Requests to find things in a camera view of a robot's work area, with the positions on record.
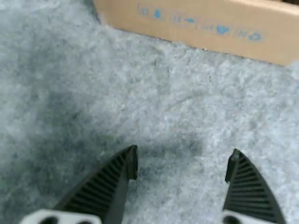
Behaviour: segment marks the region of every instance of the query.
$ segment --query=floor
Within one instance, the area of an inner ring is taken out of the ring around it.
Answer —
[[[91,1],[0,0],[0,223],[139,147],[123,224],[211,224],[236,147],[299,222],[299,67],[101,26]]]

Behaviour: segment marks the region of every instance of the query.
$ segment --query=black plastic tip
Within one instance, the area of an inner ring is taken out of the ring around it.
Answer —
[[[223,206],[261,220],[285,224],[277,201],[257,168],[238,149],[228,160],[225,181],[230,183]]]
[[[128,182],[137,179],[137,171],[137,146],[132,145],[88,175],[54,209],[96,215],[103,224],[120,224]]]

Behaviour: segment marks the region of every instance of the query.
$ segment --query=hole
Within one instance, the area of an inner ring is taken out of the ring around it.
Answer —
[[[58,218],[55,216],[47,217],[39,222],[39,224],[58,224]]]
[[[83,221],[83,222],[80,222],[78,224],[93,224],[92,222],[89,222],[89,221]]]
[[[225,216],[223,219],[224,224],[241,224],[240,220],[234,216]]]

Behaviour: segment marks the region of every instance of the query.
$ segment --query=black ribbed plastic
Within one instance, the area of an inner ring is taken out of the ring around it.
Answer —
[[[137,146],[130,146],[86,177],[54,208],[99,216],[103,224],[120,224],[128,182],[137,179]]]
[[[234,150],[228,160],[225,180],[230,186],[224,210],[277,224],[286,223],[267,183],[257,168],[238,149]]]

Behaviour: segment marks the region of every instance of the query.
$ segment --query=cardboard box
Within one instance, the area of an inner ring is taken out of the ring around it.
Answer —
[[[299,6],[275,0],[94,0],[102,23],[279,65],[299,60]]]

